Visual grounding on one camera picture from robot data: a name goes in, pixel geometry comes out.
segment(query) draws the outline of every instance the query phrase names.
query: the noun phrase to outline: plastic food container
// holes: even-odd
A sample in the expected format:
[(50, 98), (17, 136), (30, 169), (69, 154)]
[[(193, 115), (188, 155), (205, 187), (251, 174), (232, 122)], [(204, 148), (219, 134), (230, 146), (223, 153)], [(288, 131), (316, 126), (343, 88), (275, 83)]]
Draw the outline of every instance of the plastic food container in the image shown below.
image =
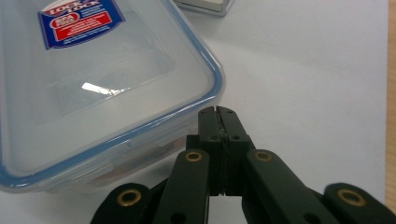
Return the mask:
[(222, 88), (171, 0), (2, 0), (0, 188), (111, 183), (183, 147)]

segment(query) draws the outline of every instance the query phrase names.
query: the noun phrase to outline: red and white label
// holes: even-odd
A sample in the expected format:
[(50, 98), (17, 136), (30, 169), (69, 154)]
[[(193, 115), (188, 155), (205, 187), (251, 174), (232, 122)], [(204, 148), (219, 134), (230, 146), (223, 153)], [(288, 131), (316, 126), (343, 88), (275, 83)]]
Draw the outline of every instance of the red and white label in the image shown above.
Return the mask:
[(54, 34), (57, 41), (65, 40), (71, 36), (82, 34), (94, 28), (110, 24), (112, 22), (108, 12), (102, 12), (77, 22), (71, 25), (54, 29)]
[(78, 20), (79, 20), (79, 15), (77, 13), (73, 12), (73, 13), (67, 14), (65, 16), (53, 19), (49, 26), (52, 29), (59, 29), (64, 26), (73, 24), (73, 23), (77, 22)]

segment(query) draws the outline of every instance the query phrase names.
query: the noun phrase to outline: clear plastic lid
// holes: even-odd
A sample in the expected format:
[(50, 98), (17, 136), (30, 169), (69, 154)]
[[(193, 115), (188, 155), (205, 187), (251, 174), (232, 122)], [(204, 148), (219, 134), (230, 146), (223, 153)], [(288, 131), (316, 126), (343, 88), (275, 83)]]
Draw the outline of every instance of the clear plastic lid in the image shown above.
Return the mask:
[(72, 170), (221, 89), (171, 0), (2, 0), (0, 184)]

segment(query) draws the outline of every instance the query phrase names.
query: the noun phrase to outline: white table surface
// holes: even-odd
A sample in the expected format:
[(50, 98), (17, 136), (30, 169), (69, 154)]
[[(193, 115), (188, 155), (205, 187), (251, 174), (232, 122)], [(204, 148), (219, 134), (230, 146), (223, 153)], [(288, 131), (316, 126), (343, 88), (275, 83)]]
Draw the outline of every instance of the white table surface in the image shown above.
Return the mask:
[[(257, 148), (319, 192), (347, 182), (384, 201), (388, 1), (236, 0), (224, 18), (184, 13), (224, 67), (220, 104)], [(107, 194), (0, 192), (0, 223), (89, 223)], [(240, 199), (211, 199), (209, 223), (246, 223)]]

